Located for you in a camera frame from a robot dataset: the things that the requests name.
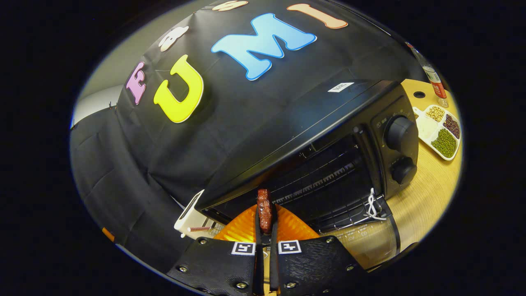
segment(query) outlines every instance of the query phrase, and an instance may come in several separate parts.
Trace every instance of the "white tray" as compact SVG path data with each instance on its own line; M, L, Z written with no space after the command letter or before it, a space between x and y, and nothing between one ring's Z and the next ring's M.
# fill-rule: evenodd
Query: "white tray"
M440 155L440 157L442 157L443 159L447 160L447 161L450 161L452 159L455 158L455 156L457 155L457 151L459 150L459 146L460 146L460 140L462 139L462 127L460 126L460 121L451 113L449 113L446 109L440 107L440 106L437 106L437 105L429 105L424 111L416 108L416 107L413 107L413 111L415 112L415 114L418 115L418 118L417 118L417 127L419 128L419 131L420 131L420 127L419 127L419 122L420 122L420 125L421 125L421 118L424 118L424 117L427 117L427 118L430 118L429 116L426 115L426 113L429 111L429 109L431 109L432 107L438 107L442 110L444 110L444 116L442 117L442 120L440 120L440 122L438 122L437 124L437 127L435 128L435 130L430 134L430 136L428 138L423 138L422 135L420 134L420 132L418 133L418 137L425 143L427 144L427 146L431 147L431 149L433 149L436 153L438 153L438 155ZM451 133L445 126L444 126L444 122L446 121L446 115L449 115L453 118L453 120L455 120L458 125L459 125L459 138L457 139L457 137L455 137L455 135L453 135L453 133ZM442 153L440 153L437 149L435 149L435 147L433 147L433 145L431 145L431 142L436 140L437 137L438 137L438 132L441 130L441 129L445 129L446 131L448 131L448 133L453 137L453 139L455 139L456 143L457 143L457 148L455 149L455 152L453 153L453 156L450 157L450 158L447 158L445 157L444 155L442 155Z

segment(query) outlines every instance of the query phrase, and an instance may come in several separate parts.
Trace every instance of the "white cable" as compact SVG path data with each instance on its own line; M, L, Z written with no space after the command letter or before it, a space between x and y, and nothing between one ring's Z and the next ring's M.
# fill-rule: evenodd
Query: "white cable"
M375 202L375 190L374 188L371 188L371 195L369 195L369 210L367 211L367 215L364 214L364 216L369 216L376 220L387 220L386 218L380 218L377 217L378 213L376 212L375 207L373 206L373 202Z

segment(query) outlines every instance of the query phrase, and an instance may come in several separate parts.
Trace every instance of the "screw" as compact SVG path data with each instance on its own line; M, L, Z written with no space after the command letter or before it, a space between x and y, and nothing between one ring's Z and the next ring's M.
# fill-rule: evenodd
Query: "screw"
M246 288L247 286L248 286L248 285L245 284L245 283L243 283L243 282L241 282L241 283L237 283L237 284L236 284L236 288L238 288L238 289L244 289L244 288Z

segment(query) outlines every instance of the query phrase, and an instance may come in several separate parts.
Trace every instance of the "blue letter m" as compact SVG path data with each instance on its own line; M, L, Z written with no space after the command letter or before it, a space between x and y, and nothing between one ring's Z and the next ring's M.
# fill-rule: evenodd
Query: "blue letter m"
M255 52L273 57L284 57L283 50L276 37L285 42L285 47L296 51L316 41L313 34L304 33L293 26L267 13L254 18L251 22L256 35L227 35L212 46L212 52L224 52L247 69L247 79L256 80L272 66L269 60L260 60L250 54Z

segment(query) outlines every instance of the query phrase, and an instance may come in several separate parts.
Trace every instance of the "sausage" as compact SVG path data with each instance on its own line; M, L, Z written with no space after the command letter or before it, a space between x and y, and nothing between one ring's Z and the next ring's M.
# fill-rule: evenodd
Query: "sausage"
M272 225L272 211L269 192L267 189L258 189L259 227L263 234L269 234Z

